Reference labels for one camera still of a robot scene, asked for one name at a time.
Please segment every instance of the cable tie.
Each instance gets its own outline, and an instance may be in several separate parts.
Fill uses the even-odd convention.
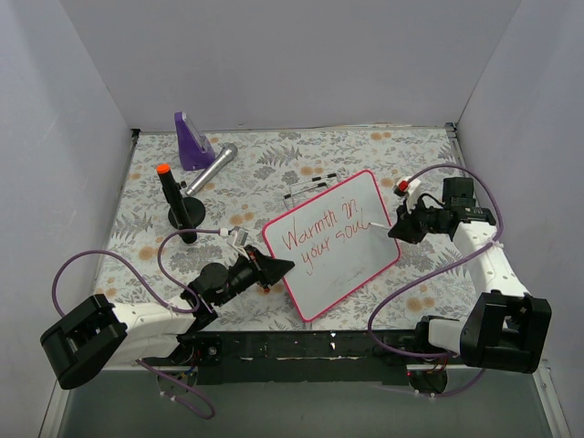
[[[498,240],[494,240],[492,236],[491,236],[491,237],[489,237],[489,238],[486,240],[486,242],[487,242],[487,243],[489,243],[489,244],[491,244],[492,246],[494,246],[494,247],[496,247],[496,248],[503,249],[503,248],[505,247],[505,246],[504,246],[504,245],[503,245],[501,242],[499,242]]]
[[[174,317],[178,316],[178,312],[174,311],[175,307],[171,303],[168,303],[167,308],[169,313],[171,314],[171,320],[173,320]]]

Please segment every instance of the gray floor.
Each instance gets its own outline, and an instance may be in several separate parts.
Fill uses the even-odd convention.
[[[450,371],[453,387],[474,370]],[[203,386],[217,416],[203,421],[158,395],[145,371],[105,371],[74,390],[60,437],[548,437],[531,376],[488,371],[471,390],[429,401],[375,383]]]

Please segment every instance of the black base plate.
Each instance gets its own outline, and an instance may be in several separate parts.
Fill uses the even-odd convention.
[[[189,217],[191,218],[193,227],[196,228],[204,220],[205,215],[204,204],[198,199],[191,197],[183,198],[182,201],[184,202],[186,211],[189,214]],[[171,223],[172,227],[178,230],[178,227],[176,226],[176,220],[174,220],[174,214],[172,214],[172,210],[170,209],[168,211],[168,220]]]

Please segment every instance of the red whiteboard frame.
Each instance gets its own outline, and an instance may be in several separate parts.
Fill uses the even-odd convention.
[[[330,193],[333,190],[338,189],[339,187],[342,187],[343,184],[348,183],[353,178],[357,178],[358,176],[362,175],[363,173],[368,173],[368,174],[371,175],[371,178],[373,179],[373,183],[375,184],[375,190],[377,190],[377,195],[380,197],[381,205],[383,205],[383,210],[385,211],[385,216],[387,217],[388,223],[391,225],[391,219],[390,219],[390,216],[387,214],[387,208],[385,206],[385,202],[383,201],[383,197],[382,197],[381,191],[380,191],[380,186],[377,184],[377,180],[375,179],[375,175],[373,174],[372,171],[364,170],[364,171],[355,173],[354,175],[352,175],[349,178],[347,178],[345,181],[340,182],[337,185],[334,185],[334,186],[330,187],[329,189],[325,190],[324,192],[321,192],[321,193],[317,194],[316,196],[314,196],[314,197],[308,199],[307,201],[303,202],[301,205],[298,205],[298,206],[294,207],[292,210],[288,210],[287,212],[279,215],[276,219],[272,219],[270,222],[268,222],[267,224],[265,224],[264,227],[262,228],[262,237],[264,238],[264,242],[266,242],[267,249],[270,252],[270,255],[272,257],[276,257],[276,255],[274,254],[274,250],[272,249],[272,245],[268,242],[268,240],[266,238],[266,229],[267,229],[268,226],[270,226],[271,224],[275,224],[280,219],[288,216],[289,214],[294,213],[296,210],[299,210],[302,207],[304,207],[304,206],[306,206],[306,205],[308,205],[308,204],[316,201],[319,197],[324,196],[325,194]],[[364,285],[366,285],[367,283],[369,283],[373,278],[375,278],[376,276],[378,276],[379,274],[381,274],[383,271],[385,271],[388,268],[390,268],[391,266],[395,265],[400,260],[400,257],[402,256],[402,249],[400,248],[400,245],[399,245],[399,243],[398,243],[397,240],[393,239],[393,241],[395,242],[395,245],[398,248],[398,256],[397,256],[397,258],[395,260],[393,260],[391,263],[389,263],[387,266],[385,266],[379,272],[373,274],[367,280],[363,281],[360,285],[358,285],[357,287],[355,287],[354,289],[352,289],[350,292],[348,292],[343,297],[339,298],[337,301],[335,301],[334,303],[332,303],[330,306],[328,306],[327,308],[325,308],[322,312],[318,313],[315,317],[313,317],[311,319],[306,319],[302,315],[302,312],[300,311],[300,307],[298,306],[298,303],[296,302],[296,299],[294,298],[294,294],[290,290],[290,286],[289,286],[288,282],[286,281],[286,277],[284,277],[283,281],[284,281],[284,284],[286,285],[286,289],[288,290],[288,293],[290,294],[290,297],[292,298],[292,301],[294,302],[294,306],[296,307],[296,309],[298,311],[298,314],[300,315],[300,317],[302,318],[302,320],[304,322],[314,321],[316,318],[318,318],[321,315],[327,313],[329,310],[331,310],[333,307],[335,307],[340,301],[342,301],[343,299],[345,299],[346,297],[348,297],[350,294],[352,294],[353,292],[355,292],[357,289],[361,289]]]

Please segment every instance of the black marker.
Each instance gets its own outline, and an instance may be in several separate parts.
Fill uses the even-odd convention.
[[[290,184],[290,187],[294,187],[295,185],[300,185],[300,184],[313,183],[314,181],[324,180],[325,178],[336,178],[336,177],[337,177],[336,173],[329,173],[328,175],[325,175],[325,176],[315,176],[313,178],[310,178],[309,180],[304,180],[301,182],[295,182],[294,184]]]
[[[171,172],[171,166],[168,164],[161,164],[156,168],[158,177],[161,179],[162,191],[166,202],[171,207],[172,215],[174,216],[175,228],[179,230],[187,230],[194,228],[191,217],[184,206],[183,196],[181,195],[181,186],[174,180]],[[186,244],[193,244],[197,240],[197,233],[184,233],[181,239]]]

